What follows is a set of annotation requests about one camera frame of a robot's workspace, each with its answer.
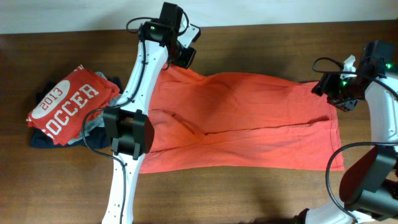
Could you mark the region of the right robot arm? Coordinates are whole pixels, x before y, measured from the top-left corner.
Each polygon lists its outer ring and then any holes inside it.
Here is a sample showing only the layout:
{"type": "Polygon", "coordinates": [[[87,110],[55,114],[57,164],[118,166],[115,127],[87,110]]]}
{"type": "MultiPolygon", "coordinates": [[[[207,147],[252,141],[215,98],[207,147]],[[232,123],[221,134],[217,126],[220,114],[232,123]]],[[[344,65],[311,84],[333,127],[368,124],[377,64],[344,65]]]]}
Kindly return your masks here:
{"type": "Polygon", "coordinates": [[[324,70],[312,89],[341,111],[352,111],[360,100],[367,102],[371,121],[371,141],[339,148],[330,157],[325,171],[330,200],[318,208],[305,209],[293,223],[352,224],[397,219],[397,182],[387,177],[397,171],[397,65],[394,45],[375,40],[363,48],[358,67],[354,57],[337,62],[337,71],[324,70]],[[332,162],[352,147],[371,149],[344,174],[339,196],[330,187],[332,162]]]}

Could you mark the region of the orange soccer t-shirt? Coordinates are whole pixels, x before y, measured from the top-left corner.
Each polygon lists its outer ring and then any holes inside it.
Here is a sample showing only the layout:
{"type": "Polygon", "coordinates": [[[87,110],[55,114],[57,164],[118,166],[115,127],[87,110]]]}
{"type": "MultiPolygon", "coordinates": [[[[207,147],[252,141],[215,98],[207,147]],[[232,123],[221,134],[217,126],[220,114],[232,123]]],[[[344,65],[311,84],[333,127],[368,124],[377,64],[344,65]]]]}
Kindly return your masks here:
{"type": "Polygon", "coordinates": [[[154,143],[143,174],[217,166],[324,170],[340,148],[336,109],[314,83],[223,72],[160,73],[149,118],[154,143]]]}

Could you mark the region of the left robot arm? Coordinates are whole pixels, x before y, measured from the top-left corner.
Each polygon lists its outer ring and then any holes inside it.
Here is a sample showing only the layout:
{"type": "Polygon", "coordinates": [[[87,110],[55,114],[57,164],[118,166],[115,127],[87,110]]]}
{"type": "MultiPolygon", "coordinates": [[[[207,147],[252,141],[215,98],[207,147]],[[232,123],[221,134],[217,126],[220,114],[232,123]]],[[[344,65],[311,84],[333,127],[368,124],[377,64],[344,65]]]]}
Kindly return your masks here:
{"type": "Polygon", "coordinates": [[[178,5],[165,2],[160,16],[147,19],[137,31],[136,62],[116,106],[103,112],[111,141],[113,179],[103,223],[132,223],[137,178],[154,141],[149,104],[160,72],[172,65],[188,68],[196,51],[190,46],[200,28],[188,20],[178,5]]]}

